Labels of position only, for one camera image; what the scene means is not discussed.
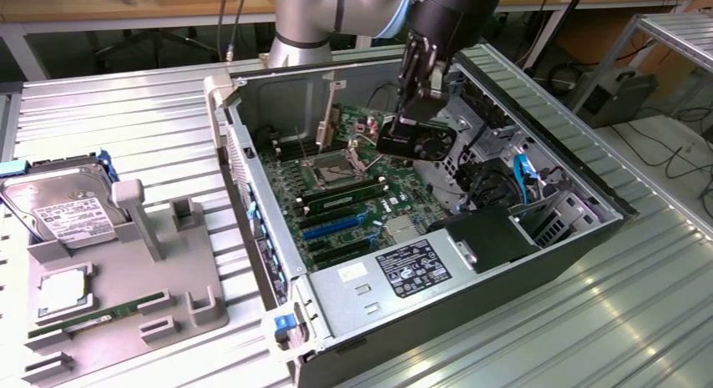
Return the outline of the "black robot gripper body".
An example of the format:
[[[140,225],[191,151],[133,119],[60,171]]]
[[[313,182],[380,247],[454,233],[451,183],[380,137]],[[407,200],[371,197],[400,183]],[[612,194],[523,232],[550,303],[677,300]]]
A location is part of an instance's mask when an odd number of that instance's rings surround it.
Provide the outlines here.
[[[408,37],[435,48],[435,60],[450,62],[474,46],[500,0],[412,0]]]

